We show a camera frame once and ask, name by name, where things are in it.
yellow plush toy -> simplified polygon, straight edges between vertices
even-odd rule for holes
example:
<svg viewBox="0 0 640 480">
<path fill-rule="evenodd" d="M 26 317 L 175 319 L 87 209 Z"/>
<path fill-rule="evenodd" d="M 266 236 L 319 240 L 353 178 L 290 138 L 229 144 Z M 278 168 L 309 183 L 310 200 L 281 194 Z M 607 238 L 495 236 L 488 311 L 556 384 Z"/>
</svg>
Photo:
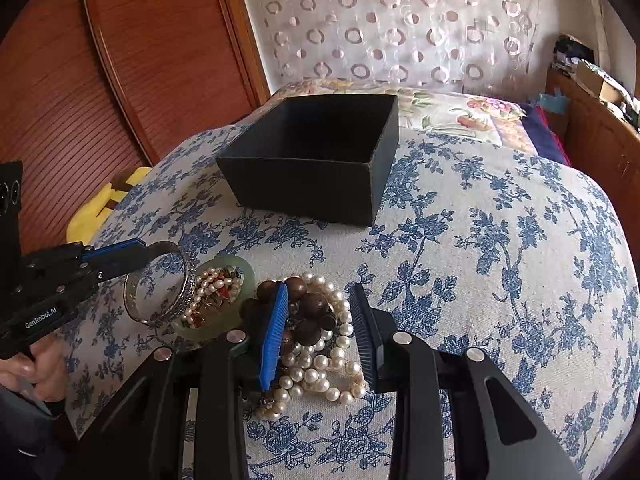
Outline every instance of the yellow plush toy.
<svg viewBox="0 0 640 480">
<path fill-rule="evenodd" d="M 66 228 L 67 243 L 82 242 L 88 245 L 115 207 L 149 171 L 151 168 L 125 171 L 114 177 L 112 182 L 105 184 L 96 196 L 73 215 Z"/>
</svg>

silver bangle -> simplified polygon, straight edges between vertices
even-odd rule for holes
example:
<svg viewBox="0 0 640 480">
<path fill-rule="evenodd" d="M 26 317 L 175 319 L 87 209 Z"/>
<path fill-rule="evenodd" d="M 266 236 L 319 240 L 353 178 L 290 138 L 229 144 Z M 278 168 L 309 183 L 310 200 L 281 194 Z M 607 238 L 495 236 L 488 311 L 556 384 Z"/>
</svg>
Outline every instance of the silver bangle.
<svg viewBox="0 0 640 480">
<path fill-rule="evenodd" d="M 156 258 L 164 256 L 165 254 L 179 254 L 182 258 L 182 264 L 184 267 L 184 277 L 182 279 L 182 285 L 180 286 L 180 292 L 176 296 L 175 300 L 164 310 L 160 311 L 158 320 L 161 322 L 171 322 L 189 306 L 193 291 L 196 289 L 196 269 L 191 259 L 181 250 L 178 245 L 173 242 L 155 242 L 147 247 L 149 252 L 149 263 Z M 136 272 L 130 272 L 124 280 L 124 308 L 129 314 L 129 317 L 133 321 L 150 325 L 151 320 L 142 319 L 138 313 L 136 306 L 136 292 L 138 285 L 145 272 L 145 269 L 137 270 Z"/>
</svg>

open black cardboard box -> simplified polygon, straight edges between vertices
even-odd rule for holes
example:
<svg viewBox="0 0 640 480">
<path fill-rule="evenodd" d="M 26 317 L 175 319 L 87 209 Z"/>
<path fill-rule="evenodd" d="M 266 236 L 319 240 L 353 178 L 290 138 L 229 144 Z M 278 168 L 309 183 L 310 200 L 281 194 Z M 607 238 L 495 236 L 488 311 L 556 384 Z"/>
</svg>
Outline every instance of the open black cardboard box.
<svg viewBox="0 0 640 480">
<path fill-rule="evenodd" d="M 371 226 L 398 146 L 398 98 L 292 97 L 217 158 L 245 207 Z"/>
</svg>

floral quilt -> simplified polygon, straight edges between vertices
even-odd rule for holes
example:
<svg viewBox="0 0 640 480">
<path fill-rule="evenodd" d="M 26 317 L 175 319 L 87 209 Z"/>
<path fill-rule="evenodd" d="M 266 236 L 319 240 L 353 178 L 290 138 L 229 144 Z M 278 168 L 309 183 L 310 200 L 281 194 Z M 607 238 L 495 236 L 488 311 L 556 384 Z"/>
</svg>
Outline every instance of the floral quilt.
<svg viewBox="0 0 640 480">
<path fill-rule="evenodd" d="M 638 405 L 638 282 L 616 214 L 590 178 L 511 148 L 401 128 L 375 225 L 327 224 L 236 203 L 216 155 L 245 128 L 183 142 L 120 202 L 96 245 L 174 240 L 200 262 L 238 254 L 259 280 L 311 269 L 346 294 L 362 282 L 372 306 L 432 347 L 486 349 L 583 478 L 601 471 Z M 170 258 L 154 264 L 146 295 L 156 307 L 178 270 Z M 62 330 L 78 434 L 153 348 L 189 347 L 171 327 L 130 320 L 122 286 L 102 284 Z M 247 418 L 250 477 L 386 479 L 394 408 L 393 395 L 351 406 L 305 396 L 276 422 Z M 442 416 L 452 480 L 444 395 Z M 187 428 L 193 441 L 194 422 Z M 184 478 L 192 475 L 186 460 Z"/>
<path fill-rule="evenodd" d="M 267 104 L 244 122 L 253 122 L 287 97 L 312 94 L 394 94 L 398 96 L 400 126 L 433 134 L 469 137 L 537 155 L 520 119 L 517 104 L 455 92 L 425 92 L 388 83 L 359 83 L 337 79 L 305 79 L 284 85 Z"/>
</svg>

finger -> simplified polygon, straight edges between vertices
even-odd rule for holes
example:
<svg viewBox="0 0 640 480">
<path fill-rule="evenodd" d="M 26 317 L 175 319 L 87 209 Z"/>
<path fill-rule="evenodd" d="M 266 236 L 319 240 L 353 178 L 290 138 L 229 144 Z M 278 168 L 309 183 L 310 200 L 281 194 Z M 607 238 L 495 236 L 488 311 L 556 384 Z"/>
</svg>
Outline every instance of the finger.
<svg viewBox="0 0 640 480">
<path fill-rule="evenodd" d="M 56 367 L 49 379 L 36 385 L 34 394 L 37 399 L 44 402 L 57 402 L 66 397 L 67 381 L 66 368 L 61 364 Z"/>
<path fill-rule="evenodd" d="M 29 350 L 31 350 L 31 355 L 34 357 L 38 357 L 38 355 L 46 352 L 47 349 L 58 340 L 56 334 L 54 332 L 47 334 L 42 339 L 38 339 L 35 343 L 29 346 Z"/>
<path fill-rule="evenodd" d="M 62 345 L 55 341 L 46 351 L 36 356 L 36 372 L 31 378 L 33 383 L 43 383 L 62 364 Z"/>
<path fill-rule="evenodd" d="M 26 355 L 16 354 L 11 359 L 0 359 L 0 372 L 22 375 L 32 380 L 36 373 L 36 365 Z"/>
<path fill-rule="evenodd" d="M 20 390 L 18 378 L 9 372 L 0 372 L 0 384 L 12 392 Z"/>
</svg>

